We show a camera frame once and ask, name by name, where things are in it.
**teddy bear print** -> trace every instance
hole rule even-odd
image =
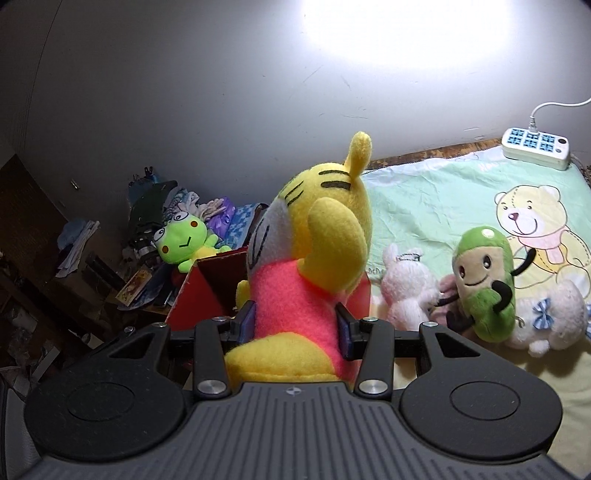
[[[496,217],[508,237],[515,263],[522,249],[537,250],[533,265],[515,278],[520,297],[535,297],[563,280],[591,300],[591,253],[567,225],[560,191],[550,185],[518,185],[495,196]]]

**green bean plush toy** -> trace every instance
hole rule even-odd
[[[521,274],[535,258],[535,249],[527,252],[516,269],[507,238],[498,230],[481,226],[468,230],[453,256],[453,273],[459,298],[460,314],[447,313],[447,326],[462,332],[470,326],[486,342],[503,342],[515,326],[515,285],[513,277]]]

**frog eye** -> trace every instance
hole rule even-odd
[[[179,212],[175,216],[173,216],[173,222],[180,222],[181,220],[185,220],[189,214],[187,212]]]
[[[160,240],[163,236],[164,236],[164,232],[166,231],[166,229],[161,228],[160,230],[158,230],[155,234],[154,234],[154,243],[156,243],[158,240]]]

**white plush toy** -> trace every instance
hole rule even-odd
[[[437,279],[420,261],[422,254],[421,249],[412,249],[399,255],[395,244],[384,249],[381,290],[389,305],[387,320],[398,330],[418,331],[440,297]]]
[[[570,280],[552,286],[541,299],[517,299],[515,315],[515,328],[505,343],[528,349],[536,358],[576,343],[585,335],[589,321],[583,296]]]

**tiger plush arm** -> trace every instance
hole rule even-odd
[[[312,252],[298,260],[300,274],[331,293],[357,282],[368,259],[363,229],[345,205],[319,198],[308,213]]]

